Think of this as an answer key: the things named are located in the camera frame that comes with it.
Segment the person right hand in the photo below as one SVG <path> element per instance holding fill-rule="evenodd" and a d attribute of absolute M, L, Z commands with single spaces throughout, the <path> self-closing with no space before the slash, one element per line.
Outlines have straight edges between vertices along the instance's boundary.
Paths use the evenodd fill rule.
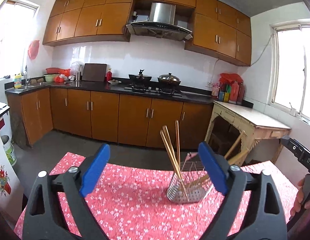
<path fill-rule="evenodd" d="M 299 182 L 298 182 L 298 186 L 300 187 L 297 194 L 296 194 L 296 198 L 295 198 L 295 201 L 294 201 L 294 205 L 293 207 L 291 208 L 291 211 L 290 211 L 290 216 L 291 217 L 294 217 L 296 213 L 300 212 L 301 210 L 301 203 L 303 201 L 303 198 L 304 198 L 304 193 L 303 193 L 303 185 L 305 183 L 305 178 L 301 179 Z M 305 203 L 305 209 L 310 209 L 310 200 L 308 202 Z"/>

